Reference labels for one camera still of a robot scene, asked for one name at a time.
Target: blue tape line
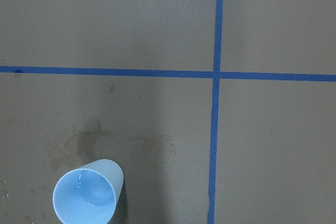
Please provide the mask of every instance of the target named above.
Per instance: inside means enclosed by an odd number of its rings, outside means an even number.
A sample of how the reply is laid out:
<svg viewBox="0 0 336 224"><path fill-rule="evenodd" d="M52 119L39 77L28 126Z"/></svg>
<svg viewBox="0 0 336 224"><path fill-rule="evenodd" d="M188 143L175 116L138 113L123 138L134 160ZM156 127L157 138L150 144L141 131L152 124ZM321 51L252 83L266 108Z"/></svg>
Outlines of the blue tape line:
<svg viewBox="0 0 336 224"><path fill-rule="evenodd" d="M219 104L219 78L214 78L212 85L212 108L211 108L209 189L208 189L209 210L207 219L208 224L214 224L215 221L218 104Z"/></svg>
<svg viewBox="0 0 336 224"><path fill-rule="evenodd" d="M49 74L83 74L94 76L180 77L180 78L205 78L205 79L217 78L218 76L217 72L212 71L57 68L57 67L24 67L24 66L0 66L0 73L49 73ZM220 72L219 78L237 79L237 80L336 82L336 75L334 74L307 74L307 73Z"/></svg>
<svg viewBox="0 0 336 224"><path fill-rule="evenodd" d="M336 75L333 74L221 72L219 74L219 77L221 79L242 79L242 80L336 82Z"/></svg>
<svg viewBox="0 0 336 224"><path fill-rule="evenodd" d="M214 77L212 82L211 107L211 134L210 134L210 160L209 160L209 210L207 224L215 223L216 199L216 166L217 166L217 134L218 134L218 104L219 104L219 73L221 70L222 50L222 23L223 0L216 0L215 45L214 45Z"/></svg>
<svg viewBox="0 0 336 224"><path fill-rule="evenodd" d="M49 73L49 74L88 74L95 76L141 76L141 77L180 77L180 78L212 78L211 71L178 71L178 70L138 70L138 69L105 69L105 68L56 68L56 67L23 67L0 66L3 73Z"/></svg>

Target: light blue cup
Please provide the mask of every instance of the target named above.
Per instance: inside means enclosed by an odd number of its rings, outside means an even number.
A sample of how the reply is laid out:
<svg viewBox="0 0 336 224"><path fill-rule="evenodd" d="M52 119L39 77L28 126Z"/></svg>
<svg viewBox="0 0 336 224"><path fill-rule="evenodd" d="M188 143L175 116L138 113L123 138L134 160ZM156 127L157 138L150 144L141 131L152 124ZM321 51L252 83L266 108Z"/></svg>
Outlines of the light blue cup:
<svg viewBox="0 0 336 224"><path fill-rule="evenodd" d="M106 224L114 214L123 180L120 166L108 159L68 172L52 196L57 217L64 224Z"/></svg>

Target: gray floor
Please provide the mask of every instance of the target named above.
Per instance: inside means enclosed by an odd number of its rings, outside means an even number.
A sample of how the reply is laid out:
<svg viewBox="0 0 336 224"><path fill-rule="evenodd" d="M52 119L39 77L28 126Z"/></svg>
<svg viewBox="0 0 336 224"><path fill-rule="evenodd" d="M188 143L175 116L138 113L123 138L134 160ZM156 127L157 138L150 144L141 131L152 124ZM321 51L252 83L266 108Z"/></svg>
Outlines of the gray floor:
<svg viewBox="0 0 336 224"><path fill-rule="evenodd" d="M215 4L0 0L0 65L211 71ZM336 0L224 4L222 71L336 72ZM334 85L221 80L216 224L334 223ZM110 223L207 223L211 79L0 73L0 102L0 223L60 223L55 183L100 158Z"/></svg>

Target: cup rim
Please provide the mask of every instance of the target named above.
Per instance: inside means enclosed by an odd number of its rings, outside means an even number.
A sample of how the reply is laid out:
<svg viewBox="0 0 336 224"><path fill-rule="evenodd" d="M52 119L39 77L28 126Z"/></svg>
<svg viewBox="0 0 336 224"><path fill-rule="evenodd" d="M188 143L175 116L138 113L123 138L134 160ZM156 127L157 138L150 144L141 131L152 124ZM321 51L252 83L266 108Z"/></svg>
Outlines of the cup rim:
<svg viewBox="0 0 336 224"><path fill-rule="evenodd" d="M70 170L70 171L68 171L67 173L65 173L65 174L64 174L64 175L57 181L57 183L56 183L56 185L55 185L55 188L54 188L54 191L53 191L53 193L52 193L52 203L53 203L54 211L55 211L57 217L59 218L59 220L60 220L62 223L64 223L62 217L59 215L59 212L58 212L57 208L55 207L55 191L57 190L57 188L58 188L60 182L61 182L61 181L62 181L68 174L71 174L71 173L76 172L76 171L79 171L79 170L89 170L89 171L91 171L91 172L94 172L94 173L100 175L101 177L103 177L103 178L105 179L105 181L107 181L107 183L110 185L110 187L111 187L111 189L112 189L112 192L113 192L113 197L114 197L113 211L111 211L111 218L112 218L112 216L114 215L114 212L115 212L115 208L116 208L116 206L117 206L117 202L116 202L116 199L117 199L117 197L116 197L116 192L114 191L114 188L113 188L112 184L109 182L109 180L108 180L103 174L101 174L100 172L98 172L98 171L96 171L96 170L94 170L94 169L89 169L89 168L76 168L76 169Z"/></svg>

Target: wet spot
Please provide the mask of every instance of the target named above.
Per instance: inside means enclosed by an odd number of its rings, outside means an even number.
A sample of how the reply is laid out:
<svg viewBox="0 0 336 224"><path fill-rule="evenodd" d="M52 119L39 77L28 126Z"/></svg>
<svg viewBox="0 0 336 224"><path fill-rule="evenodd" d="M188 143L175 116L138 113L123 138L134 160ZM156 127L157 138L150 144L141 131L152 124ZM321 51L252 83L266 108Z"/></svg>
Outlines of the wet spot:
<svg viewBox="0 0 336 224"><path fill-rule="evenodd" d="M130 161L139 170L168 170L175 163L175 142L167 135L130 138Z"/></svg>
<svg viewBox="0 0 336 224"><path fill-rule="evenodd" d="M1 196L3 199L8 199L9 198L8 190L6 189L2 190Z"/></svg>
<svg viewBox="0 0 336 224"><path fill-rule="evenodd" d="M100 121L89 116L66 128L62 133L57 133L44 146L51 158L50 169L56 171L63 164L73 169L79 164L97 160L94 146L102 137L111 138L113 134L103 131Z"/></svg>
<svg viewBox="0 0 336 224"><path fill-rule="evenodd" d="M115 86L114 86L114 85L111 85L111 87L110 87L110 93L115 92L115 90L116 90Z"/></svg>
<svg viewBox="0 0 336 224"><path fill-rule="evenodd" d="M42 165L43 165L43 172L46 172L47 171L47 162L43 161Z"/></svg>
<svg viewBox="0 0 336 224"><path fill-rule="evenodd" d="M27 224L34 224L34 220L29 215L23 216L23 220L26 221Z"/></svg>
<svg viewBox="0 0 336 224"><path fill-rule="evenodd" d="M6 184L6 179L5 178L0 179L0 186L3 186L5 184Z"/></svg>

